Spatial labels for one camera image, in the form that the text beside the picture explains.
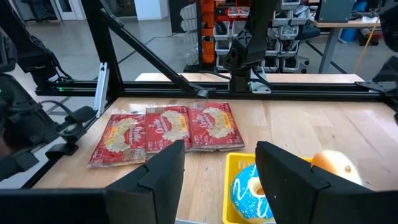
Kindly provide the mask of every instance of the blue frosted donut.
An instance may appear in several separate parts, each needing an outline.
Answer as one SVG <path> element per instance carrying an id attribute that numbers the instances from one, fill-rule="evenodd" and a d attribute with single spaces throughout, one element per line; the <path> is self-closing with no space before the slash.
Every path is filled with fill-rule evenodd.
<path id="1" fill-rule="evenodd" d="M 261 191 L 257 167 L 253 164 L 244 168 L 232 182 L 232 203 L 238 213 L 249 223 L 275 224 L 267 197 Z"/>

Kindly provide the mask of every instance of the desk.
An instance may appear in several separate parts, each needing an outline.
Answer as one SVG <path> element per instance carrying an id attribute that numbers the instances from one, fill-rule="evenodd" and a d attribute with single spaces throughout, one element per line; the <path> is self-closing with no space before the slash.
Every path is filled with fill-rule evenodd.
<path id="1" fill-rule="evenodd" d="M 213 75 L 185 74 L 191 81 L 225 81 Z M 269 74 L 272 82 L 353 82 L 356 75 Z M 167 80 L 159 73 L 144 73 L 137 80 Z M 186 105 L 188 99 L 119 98 L 78 142 L 73 156 L 61 158 L 35 188 L 105 187 L 137 166 L 87 169 L 113 109 L 133 104 Z M 344 152 L 358 166 L 366 186 L 374 190 L 398 189 L 398 126 L 394 112 L 382 103 L 303 101 L 228 101 L 246 147 L 254 153 L 257 141 L 270 141 L 298 156 L 312 157 L 322 149 Z M 187 153 L 177 217 L 221 223 L 226 152 Z"/>
<path id="2" fill-rule="evenodd" d="M 339 23 L 339 22 L 318 22 L 311 21 L 311 23 L 318 28 L 331 28 L 328 40 L 326 42 L 325 49 L 323 53 L 321 53 L 316 47 L 314 47 L 311 43 L 307 41 L 307 44 L 315 50 L 317 53 L 322 55 L 321 64 L 319 66 L 318 73 L 328 73 L 329 65 L 332 63 L 334 67 L 336 67 L 341 73 L 345 73 L 345 71 L 340 68 L 336 63 L 331 61 L 331 58 L 335 52 L 336 44 L 338 39 L 340 38 L 340 31 L 344 28 L 362 28 L 362 27 L 372 27 L 374 26 L 373 22 L 363 22 L 361 20 L 357 21 L 348 21 L 347 23 Z"/>

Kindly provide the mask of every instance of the donut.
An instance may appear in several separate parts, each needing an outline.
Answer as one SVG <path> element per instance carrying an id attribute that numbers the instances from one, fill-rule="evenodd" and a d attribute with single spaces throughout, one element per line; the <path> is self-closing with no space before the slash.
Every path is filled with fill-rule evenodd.
<path id="1" fill-rule="evenodd" d="M 318 152 L 312 158 L 312 166 L 317 166 L 356 184 L 363 185 L 358 170 L 342 152 L 334 150 Z"/>
<path id="2" fill-rule="evenodd" d="M 231 201 L 248 223 L 276 224 L 255 164 L 244 168 L 233 180 Z"/>

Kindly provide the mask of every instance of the snack bag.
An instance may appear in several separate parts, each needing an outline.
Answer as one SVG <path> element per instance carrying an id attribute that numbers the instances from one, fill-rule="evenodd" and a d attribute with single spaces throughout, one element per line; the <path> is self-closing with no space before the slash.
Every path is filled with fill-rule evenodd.
<path id="1" fill-rule="evenodd" d="M 145 162 L 145 115 L 112 114 L 88 167 L 113 167 Z"/>
<path id="2" fill-rule="evenodd" d="M 179 139 L 184 140 L 186 151 L 191 148 L 186 106 L 147 108 L 146 130 L 147 157 L 157 154 Z"/>
<path id="3" fill-rule="evenodd" d="M 192 150 L 228 151 L 244 147 L 228 103 L 190 103 L 188 113 Z"/>

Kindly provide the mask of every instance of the yellow basket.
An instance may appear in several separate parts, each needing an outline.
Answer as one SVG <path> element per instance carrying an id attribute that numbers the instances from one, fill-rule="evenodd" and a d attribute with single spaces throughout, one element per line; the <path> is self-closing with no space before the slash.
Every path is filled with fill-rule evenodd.
<path id="1" fill-rule="evenodd" d="M 231 202 L 231 184 L 237 174 L 245 167 L 256 163 L 255 155 L 248 153 L 231 152 L 226 156 L 226 167 L 224 177 L 224 200 L 223 200 L 223 223 L 224 224 L 247 224 L 239 213 L 235 210 Z"/>

